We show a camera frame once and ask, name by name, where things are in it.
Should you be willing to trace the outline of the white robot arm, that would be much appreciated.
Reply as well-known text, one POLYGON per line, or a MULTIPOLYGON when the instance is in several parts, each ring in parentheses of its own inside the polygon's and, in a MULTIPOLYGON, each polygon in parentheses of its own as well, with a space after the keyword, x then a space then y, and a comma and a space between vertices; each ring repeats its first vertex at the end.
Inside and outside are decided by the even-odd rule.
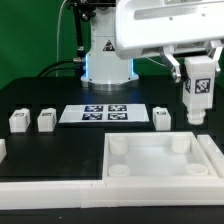
POLYGON ((82 83, 120 89, 138 80, 133 61, 159 56, 175 81, 176 60, 195 53, 219 61, 224 48, 224 0, 79 0, 81 19, 91 22, 90 51, 82 83))

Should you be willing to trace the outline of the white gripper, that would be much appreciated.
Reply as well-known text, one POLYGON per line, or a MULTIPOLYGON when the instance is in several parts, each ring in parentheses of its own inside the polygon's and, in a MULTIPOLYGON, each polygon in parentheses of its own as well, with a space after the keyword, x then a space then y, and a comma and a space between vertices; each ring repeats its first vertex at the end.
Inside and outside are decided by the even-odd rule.
POLYGON ((121 59, 140 58, 161 48, 160 57, 176 83, 180 64, 172 45, 209 41, 208 56, 220 72, 224 0, 117 0, 115 51, 121 59))

